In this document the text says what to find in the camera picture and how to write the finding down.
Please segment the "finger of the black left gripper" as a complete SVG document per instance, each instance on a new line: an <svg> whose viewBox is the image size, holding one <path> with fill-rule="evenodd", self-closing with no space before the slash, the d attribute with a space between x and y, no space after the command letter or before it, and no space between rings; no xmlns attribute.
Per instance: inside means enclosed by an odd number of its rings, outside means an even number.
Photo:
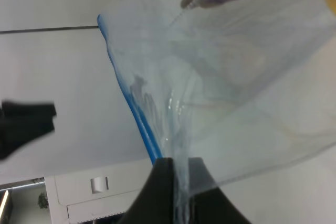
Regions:
<svg viewBox="0 0 336 224"><path fill-rule="evenodd" d="M28 143L55 130L57 116L52 102L1 102L1 159L7 159Z"/></svg>

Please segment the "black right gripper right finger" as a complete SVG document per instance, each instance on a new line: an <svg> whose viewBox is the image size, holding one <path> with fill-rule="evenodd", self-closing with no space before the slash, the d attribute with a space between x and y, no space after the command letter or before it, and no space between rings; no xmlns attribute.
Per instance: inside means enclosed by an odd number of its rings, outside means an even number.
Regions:
<svg viewBox="0 0 336 224"><path fill-rule="evenodd" d="M203 159L189 159L189 223L250 223L221 191Z"/></svg>

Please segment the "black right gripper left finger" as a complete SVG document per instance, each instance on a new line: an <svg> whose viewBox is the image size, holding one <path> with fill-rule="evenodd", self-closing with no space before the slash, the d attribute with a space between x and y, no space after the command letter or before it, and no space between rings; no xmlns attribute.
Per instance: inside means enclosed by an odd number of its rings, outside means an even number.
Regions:
<svg viewBox="0 0 336 224"><path fill-rule="evenodd" d="M171 158L158 158L142 190L121 223L172 223L174 171Z"/></svg>

